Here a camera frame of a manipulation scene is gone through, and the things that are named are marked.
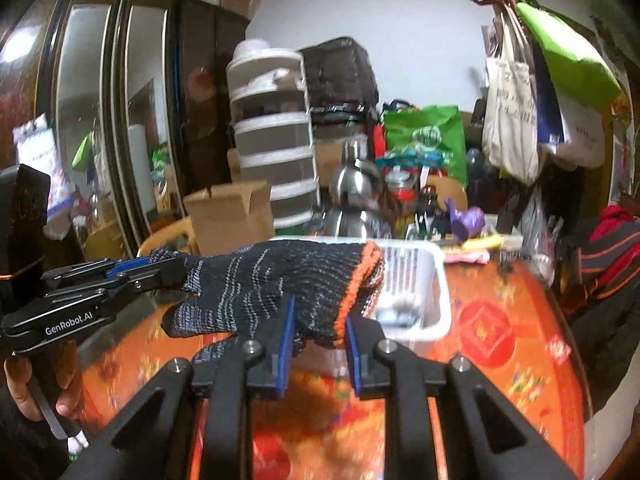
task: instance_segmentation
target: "screw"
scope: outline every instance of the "screw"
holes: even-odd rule
[[[398,350],[398,343],[391,339],[383,339],[378,342],[378,350],[385,354],[392,354]]]
[[[466,372],[471,370],[471,361],[462,355],[456,355],[451,360],[451,366],[453,366],[454,370],[459,372]]]
[[[174,357],[166,364],[166,367],[170,372],[173,372],[174,374],[180,374],[189,367],[189,362],[187,361],[187,359],[184,359],[182,357]]]
[[[246,341],[242,345],[242,351],[245,354],[255,355],[262,351],[262,345],[260,344],[259,341],[256,341],[254,339],[249,339],[249,341]]]

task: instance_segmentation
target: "purple toy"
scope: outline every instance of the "purple toy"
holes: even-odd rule
[[[484,227],[484,212],[479,207],[472,207],[465,212],[458,211],[453,206],[453,199],[445,200],[449,218],[451,221],[451,233],[456,237],[458,243],[465,242],[469,238],[475,238]]]

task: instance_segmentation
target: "green plastic bag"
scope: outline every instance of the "green plastic bag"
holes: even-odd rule
[[[542,47],[557,88],[596,110],[620,95],[618,80],[585,37],[557,16],[525,2],[518,3],[518,12]]]
[[[465,130],[457,106],[388,112],[384,122],[388,150],[419,142],[427,152],[440,152],[449,176],[466,187]]]

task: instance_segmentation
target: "glove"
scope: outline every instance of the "glove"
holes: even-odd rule
[[[193,295],[164,314],[164,331],[170,337],[235,335],[200,350],[194,362],[217,360],[231,345],[252,338],[260,322],[276,314],[285,293],[296,298],[294,353],[307,339],[339,347],[347,314],[352,308],[372,312],[384,274],[382,251],[373,242],[272,240],[207,258],[164,250],[150,255],[152,262],[172,257],[184,261],[182,290]]]

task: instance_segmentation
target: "table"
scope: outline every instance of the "table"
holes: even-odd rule
[[[441,362],[457,352],[470,357],[582,478],[585,457],[593,455],[584,449],[590,402],[579,358],[555,304],[521,263],[505,278],[494,263],[456,264],[447,267],[447,281],[451,330],[440,341],[415,348],[416,353]],[[150,316],[84,371],[84,422],[90,432],[103,428],[170,358],[191,358],[214,340],[168,338],[160,327],[165,309],[152,308]],[[354,398],[347,379],[294,371],[283,401],[256,401],[252,412],[255,480],[382,478],[384,402]],[[202,429],[200,420],[193,479]],[[435,441],[443,466],[439,434]]]

